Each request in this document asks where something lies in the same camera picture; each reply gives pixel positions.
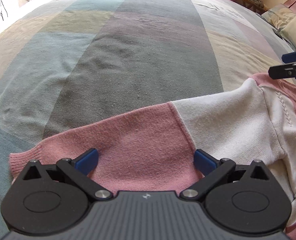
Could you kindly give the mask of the pink and white knit sweater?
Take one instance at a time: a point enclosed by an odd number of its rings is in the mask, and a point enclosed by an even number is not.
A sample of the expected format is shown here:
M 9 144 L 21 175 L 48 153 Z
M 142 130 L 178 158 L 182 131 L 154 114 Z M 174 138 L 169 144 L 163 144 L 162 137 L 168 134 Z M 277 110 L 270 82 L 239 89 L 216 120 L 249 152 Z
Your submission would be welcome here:
M 262 160 L 292 203 L 286 233 L 296 239 L 296 85 L 255 74 L 231 92 L 141 108 L 70 129 L 9 157 L 17 177 L 31 159 L 53 164 L 99 151 L 90 178 L 111 192 L 177 191 L 202 174 L 195 150 L 248 165 Z

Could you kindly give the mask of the far patchwork pillow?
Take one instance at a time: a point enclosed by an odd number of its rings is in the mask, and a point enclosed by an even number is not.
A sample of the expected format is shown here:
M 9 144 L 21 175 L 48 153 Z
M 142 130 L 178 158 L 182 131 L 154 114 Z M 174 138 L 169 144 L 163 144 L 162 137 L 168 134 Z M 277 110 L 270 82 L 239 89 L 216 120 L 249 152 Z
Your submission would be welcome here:
M 266 22 L 277 30 L 284 29 L 295 16 L 296 14 L 284 4 L 278 4 L 261 15 Z

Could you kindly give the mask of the wooden nightstand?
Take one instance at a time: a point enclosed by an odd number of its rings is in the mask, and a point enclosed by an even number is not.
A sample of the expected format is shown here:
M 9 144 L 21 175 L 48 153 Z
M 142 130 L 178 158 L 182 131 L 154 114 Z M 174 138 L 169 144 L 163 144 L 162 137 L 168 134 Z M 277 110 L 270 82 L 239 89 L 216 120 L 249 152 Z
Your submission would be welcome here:
M 258 6 L 256 6 L 253 2 L 249 1 L 249 0 L 238 0 L 242 6 L 244 6 L 245 8 L 258 13 L 260 15 L 262 15 L 263 13 L 265 13 L 268 8 L 265 6 L 264 8 L 260 8 Z

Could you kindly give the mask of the patchwork pastel bed sheet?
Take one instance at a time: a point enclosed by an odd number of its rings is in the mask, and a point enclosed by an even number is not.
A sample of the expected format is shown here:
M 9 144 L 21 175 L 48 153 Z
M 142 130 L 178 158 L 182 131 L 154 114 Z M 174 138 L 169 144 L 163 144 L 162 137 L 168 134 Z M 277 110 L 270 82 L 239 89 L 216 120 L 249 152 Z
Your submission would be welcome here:
M 32 0 L 0 33 L 0 205 L 9 157 L 141 108 L 231 92 L 294 45 L 230 0 Z M 7 233 L 0 213 L 0 238 Z

